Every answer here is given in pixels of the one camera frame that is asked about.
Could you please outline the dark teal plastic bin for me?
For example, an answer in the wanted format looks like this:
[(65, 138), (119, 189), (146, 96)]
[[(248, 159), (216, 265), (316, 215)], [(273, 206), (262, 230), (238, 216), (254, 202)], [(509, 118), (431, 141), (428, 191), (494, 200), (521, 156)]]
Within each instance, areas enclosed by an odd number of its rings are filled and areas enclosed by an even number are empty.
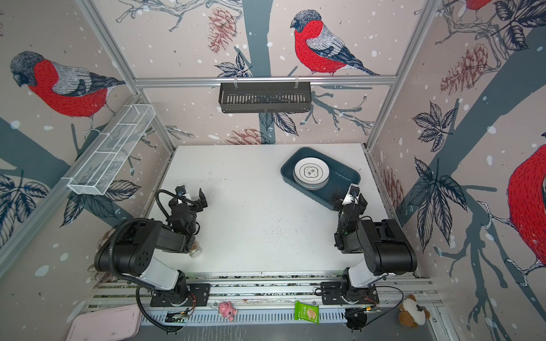
[[(294, 180), (297, 162), (308, 157), (324, 161), (330, 170), (330, 179), (322, 189), (307, 190)], [(351, 185), (357, 186), (361, 181), (361, 176), (356, 170), (309, 147), (302, 147), (296, 151), (281, 167), (280, 173), (287, 184), (329, 210), (334, 210), (335, 202), (338, 198), (345, 197)]]

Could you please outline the white clover plate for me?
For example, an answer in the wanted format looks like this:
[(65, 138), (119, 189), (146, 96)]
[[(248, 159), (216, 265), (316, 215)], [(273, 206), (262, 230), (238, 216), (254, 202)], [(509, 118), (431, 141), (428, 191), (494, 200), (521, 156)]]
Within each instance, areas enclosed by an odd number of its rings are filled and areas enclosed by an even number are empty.
[(329, 167), (325, 161), (318, 158), (306, 157), (298, 161), (294, 166), (294, 178), (307, 186), (318, 186), (326, 183), (329, 177)]

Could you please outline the sunburst plate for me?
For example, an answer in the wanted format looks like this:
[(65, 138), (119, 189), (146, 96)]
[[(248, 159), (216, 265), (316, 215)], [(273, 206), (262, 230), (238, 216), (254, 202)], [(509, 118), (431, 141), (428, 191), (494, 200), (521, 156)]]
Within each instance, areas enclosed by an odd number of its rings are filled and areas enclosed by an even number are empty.
[(307, 189), (307, 190), (320, 190), (323, 189), (330, 179), (329, 175), (318, 173), (307, 175), (299, 175), (298, 173), (293, 173), (294, 181), (297, 185)]

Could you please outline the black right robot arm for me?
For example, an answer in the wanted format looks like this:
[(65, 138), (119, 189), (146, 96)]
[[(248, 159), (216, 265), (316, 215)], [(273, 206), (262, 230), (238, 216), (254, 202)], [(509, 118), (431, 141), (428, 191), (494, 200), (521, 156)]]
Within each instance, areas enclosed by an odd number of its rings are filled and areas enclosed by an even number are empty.
[(370, 288), (388, 276), (417, 270), (417, 256), (396, 220), (373, 221), (364, 212), (364, 197), (348, 194), (338, 204), (335, 247), (343, 254), (362, 254), (363, 259), (342, 274), (345, 290)]

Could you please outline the spice jar with granules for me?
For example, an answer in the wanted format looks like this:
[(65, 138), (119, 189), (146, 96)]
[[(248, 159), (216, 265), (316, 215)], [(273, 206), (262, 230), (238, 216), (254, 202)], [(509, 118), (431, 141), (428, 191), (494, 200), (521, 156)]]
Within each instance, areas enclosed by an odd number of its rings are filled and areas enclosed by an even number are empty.
[(202, 252), (201, 248), (200, 248), (200, 245), (199, 243), (197, 242), (193, 242), (191, 244), (189, 244), (188, 246), (188, 255), (191, 257), (191, 258), (196, 258), (200, 255), (200, 253)]

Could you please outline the pink plush toy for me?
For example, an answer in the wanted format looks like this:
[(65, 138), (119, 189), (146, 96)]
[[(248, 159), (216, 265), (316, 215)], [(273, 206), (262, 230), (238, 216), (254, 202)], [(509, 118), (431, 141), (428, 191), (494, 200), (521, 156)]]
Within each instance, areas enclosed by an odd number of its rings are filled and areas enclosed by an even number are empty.
[(237, 315), (237, 309), (233, 307), (231, 302), (225, 301), (219, 304), (218, 307), (219, 314), (226, 318), (229, 322), (233, 322)]

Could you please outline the green snack packet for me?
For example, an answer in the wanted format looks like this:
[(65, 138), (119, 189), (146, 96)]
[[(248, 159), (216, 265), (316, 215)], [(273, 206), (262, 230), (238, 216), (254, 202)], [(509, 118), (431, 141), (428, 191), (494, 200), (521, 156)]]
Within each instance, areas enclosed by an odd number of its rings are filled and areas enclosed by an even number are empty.
[(318, 325), (320, 323), (319, 307), (297, 301), (294, 305), (294, 319), (296, 321), (307, 321)]

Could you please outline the brown white plush dog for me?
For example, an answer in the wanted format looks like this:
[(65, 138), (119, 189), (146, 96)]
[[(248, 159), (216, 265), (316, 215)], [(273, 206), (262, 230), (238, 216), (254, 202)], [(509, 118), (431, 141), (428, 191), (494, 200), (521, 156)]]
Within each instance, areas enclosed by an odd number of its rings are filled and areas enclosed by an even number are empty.
[(410, 294), (399, 305), (398, 320), (401, 325), (408, 328), (423, 326), (430, 318), (430, 312), (420, 306), (413, 294)]

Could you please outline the pink tray lid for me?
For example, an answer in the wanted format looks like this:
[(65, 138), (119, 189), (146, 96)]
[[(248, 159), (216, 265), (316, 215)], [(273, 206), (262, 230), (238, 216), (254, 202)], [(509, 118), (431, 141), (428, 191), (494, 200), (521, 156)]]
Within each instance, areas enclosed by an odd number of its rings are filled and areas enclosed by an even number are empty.
[(138, 334), (141, 322), (136, 304), (86, 313), (75, 318), (66, 340), (126, 340)]

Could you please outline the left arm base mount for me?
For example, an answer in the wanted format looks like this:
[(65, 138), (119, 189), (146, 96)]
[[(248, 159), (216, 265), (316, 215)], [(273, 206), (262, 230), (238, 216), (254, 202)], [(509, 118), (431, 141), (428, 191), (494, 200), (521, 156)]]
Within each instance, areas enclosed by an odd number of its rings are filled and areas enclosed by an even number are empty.
[(171, 290), (154, 290), (150, 306), (154, 308), (205, 307), (208, 303), (211, 285), (209, 283), (188, 284), (179, 280)]

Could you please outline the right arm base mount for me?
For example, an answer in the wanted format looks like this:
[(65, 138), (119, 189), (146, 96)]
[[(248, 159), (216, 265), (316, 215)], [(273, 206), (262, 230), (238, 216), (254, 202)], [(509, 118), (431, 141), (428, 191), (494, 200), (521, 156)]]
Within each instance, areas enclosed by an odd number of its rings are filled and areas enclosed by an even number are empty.
[(315, 295), (324, 305), (378, 305), (375, 287), (355, 288), (345, 279), (321, 282)]

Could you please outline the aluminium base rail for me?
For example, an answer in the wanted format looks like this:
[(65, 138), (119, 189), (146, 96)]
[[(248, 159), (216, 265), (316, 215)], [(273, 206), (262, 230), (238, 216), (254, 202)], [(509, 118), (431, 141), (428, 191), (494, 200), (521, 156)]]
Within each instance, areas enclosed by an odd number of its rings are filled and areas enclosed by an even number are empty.
[[(236, 274), (234, 276), (192, 276), (188, 284), (209, 283), (211, 285), (207, 306), (154, 308), (150, 306), (152, 294), (141, 293), (146, 312), (162, 325), (181, 327), (204, 327), (217, 325), (257, 325), (297, 323), (294, 305), (297, 301), (319, 307), (320, 323), (344, 323), (347, 315), (366, 313), (373, 318), (388, 311), (397, 312), (400, 300), (413, 294), (417, 303), (437, 317), (443, 306), (431, 280), (402, 275), (379, 281), (374, 285), (378, 294), (378, 305), (324, 305), (315, 290), (323, 281), (341, 279), (333, 274), (257, 275)], [(231, 302), (237, 309), (233, 322), (223, 318), (219, 304)]]

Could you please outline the aluminium frame post back right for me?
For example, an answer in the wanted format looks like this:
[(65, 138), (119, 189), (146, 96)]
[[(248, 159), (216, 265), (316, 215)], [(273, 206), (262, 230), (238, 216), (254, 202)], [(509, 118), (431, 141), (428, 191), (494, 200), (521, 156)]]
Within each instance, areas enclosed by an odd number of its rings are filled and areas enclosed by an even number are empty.
[(426, 38), (430, 26), (432, 25), (432, 21), (434, 21), (435, 13), (439, 8), (440, 3), (441, 1), (439, 0), (425, 1), (421, 10), (417, 11), (419, 18), (405, 50), (405, 54), (403, 55), (395, 74), (395, 84), (390, 86), (385, 101), (382, 104), (381, 110), (379, 111), (378, 117), (366, 142), (367, 152), (371, 152), (378, 142), (382, 128), (384, 127), (388, 115), (391, 113), (396, 99), (403, 88), (412, 64), (415, 62), (415, 58), (417, 57), (419, 49)]

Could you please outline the aluminium frame post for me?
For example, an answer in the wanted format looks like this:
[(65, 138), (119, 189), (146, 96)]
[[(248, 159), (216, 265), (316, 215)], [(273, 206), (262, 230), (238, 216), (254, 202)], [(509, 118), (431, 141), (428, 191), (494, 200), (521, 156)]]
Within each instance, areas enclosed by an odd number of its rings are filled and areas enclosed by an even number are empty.
[(391, 113), (396, 99), (403, 88), (412, 64), (415, 62), (415, 58), (417, 57), (419, 49), (426, 38), (430, 26), (432, 25), (432, 21), (434, 21), (435, 13), (439, 8), (440, 3), (441, 1), (439, 0), (425, 1), (421, 10), (417, 11), (419, 18), (405, 50), (405, 54), (403, 55), (395, 74), (395, 84), (390, 86), (385, 101), (382, 104), (381, 110), (379, 111), (378, 117), (366, 142), (367, 152), (371, 152), (378, 142), (382, 128), (384, 127), (388, 115)]
[[(115, 42), (111, 32), (109, 31), (109, 28), (107, 27), (105, 21), (102, 19), (93, 1), (76, 0), (75, 2), (80, 8), (86, 20), (88, 21), (96, 37), (101, 42), (102, 47), (109, 55), (111, 61), (115, 64), (115, 67), (117, 68), (119, 74), (122, 76), (123, 81), (125, 81), (126, 86), (129, 88), (129, 91), (135, 97), (138, 97), (140, 102), (146, 105), (151, 105), (152, 108), (154, 108), (144, 92), (136, 87), (135, 75), (132, 72), (126, 58), (122, 55), (122, 49)], [(152, 120), (152, 127), (155, 129), (157, 136), (163, 143), (166, 150), (169, 153), (175, 152), (176, 145), (175, 143), (173, 143), (172, 138), (159, 114), (156, 114), (155, 118)]]

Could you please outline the aluminium frame post back left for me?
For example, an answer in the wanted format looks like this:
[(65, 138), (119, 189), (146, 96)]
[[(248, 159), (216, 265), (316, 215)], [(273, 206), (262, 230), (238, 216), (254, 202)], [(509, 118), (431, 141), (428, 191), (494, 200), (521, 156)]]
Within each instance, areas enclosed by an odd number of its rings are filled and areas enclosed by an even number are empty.
[[(122, 49), (115, 42), (111, 32), (109, 31), (109, 28), (107, 27), (105, 21), (102, 19), (93, 1), (76, 0), (75, 2), (80, 8), (86, 20), (88, 21), (96, 37), (101, 42), (102, 47), (109, 55), (111, 61), (115, 64), (115, 67), (117, 68), (119, 74), (122, 76), (123, 81), (125, 81), (126, 86), (129, 88), (129, 91), (135, 97), (138, 97), (140, 102), (146, 105), (151, 105), (152, 108), (154, 108), (144, 92), (136, 87), (135, 75), (132, 72), (126, 58), (122, 55)], [(175, 143), (173, 143), (172, 138), (159, 114), (156, 114), (155, 118), (152, 120), (152, 127), (155, 129), (157, 136), (163, 143), (166, 150), (169, 153), (175, 152), (176, 145)]]

